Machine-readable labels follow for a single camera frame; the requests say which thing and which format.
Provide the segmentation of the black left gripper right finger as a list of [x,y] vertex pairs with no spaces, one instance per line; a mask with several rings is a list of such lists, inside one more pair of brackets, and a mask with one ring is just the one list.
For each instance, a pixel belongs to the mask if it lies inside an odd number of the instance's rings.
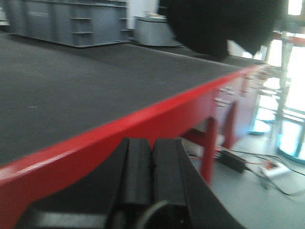
[[192,229],[242,229],[190,161],[181,140],[155,142],[154,199],[187,215]]

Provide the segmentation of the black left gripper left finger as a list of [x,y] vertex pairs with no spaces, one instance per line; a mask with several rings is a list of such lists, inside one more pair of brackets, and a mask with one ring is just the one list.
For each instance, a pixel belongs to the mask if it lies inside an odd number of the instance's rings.
[[125,138],[91,173],[33,202],[18,229],[105,229],[118,208],[141,210],[151,203],[151,146]]

